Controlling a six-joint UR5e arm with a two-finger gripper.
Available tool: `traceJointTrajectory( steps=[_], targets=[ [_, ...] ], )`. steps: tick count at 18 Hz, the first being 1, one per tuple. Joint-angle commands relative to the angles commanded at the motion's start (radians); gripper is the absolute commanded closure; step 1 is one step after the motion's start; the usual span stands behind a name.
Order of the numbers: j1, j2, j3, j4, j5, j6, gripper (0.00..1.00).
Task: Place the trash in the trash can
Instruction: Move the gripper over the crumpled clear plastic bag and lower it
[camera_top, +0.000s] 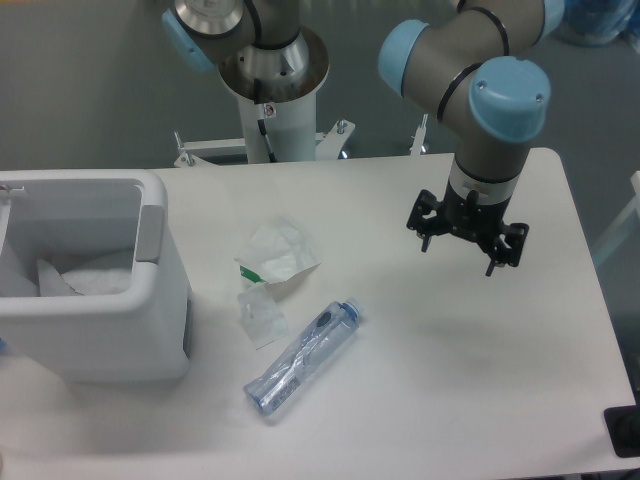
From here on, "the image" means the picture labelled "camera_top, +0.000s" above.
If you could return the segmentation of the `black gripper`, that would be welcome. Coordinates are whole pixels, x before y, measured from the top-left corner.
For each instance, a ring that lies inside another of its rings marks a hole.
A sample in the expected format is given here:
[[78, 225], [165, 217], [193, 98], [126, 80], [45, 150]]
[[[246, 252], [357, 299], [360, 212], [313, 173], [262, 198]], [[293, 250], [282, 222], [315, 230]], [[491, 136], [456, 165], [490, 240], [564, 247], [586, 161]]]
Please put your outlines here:
[[505, 265], [518, 267], [529, 233], [526, 223], [504, 222], [511, 197], [487, 203], [477, 188], [455, 188], [449, 181], [442, 202], [428, 190], [418, 194], [406, 227], [421, 240], [426, 252], [434, 236], [451, 234], [476, 243], [490, 258], [485, 276]]

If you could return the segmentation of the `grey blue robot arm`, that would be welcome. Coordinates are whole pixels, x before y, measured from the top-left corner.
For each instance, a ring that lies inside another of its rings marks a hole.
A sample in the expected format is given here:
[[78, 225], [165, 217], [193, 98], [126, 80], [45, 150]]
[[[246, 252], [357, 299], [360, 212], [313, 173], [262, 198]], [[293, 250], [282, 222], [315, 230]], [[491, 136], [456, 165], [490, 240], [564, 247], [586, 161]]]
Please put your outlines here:
[[[424, 244], [450, 234], [491, 268], [519, 264], [529, 228], [504, 214], [551, 97], [545, 72], [521, 53], [563, 14], [560, 1], [462, 1], [445, 25], [407, 20], [384, 40], [380, 77], [460, 141], [444, 196], [420, 192], [409, 215]], [[162, 25], [188, 65], [217, 69], [235, 95], [250, 162], [318, 158], [316, 93], [329, 59], [298, 2], [174, 1]]]

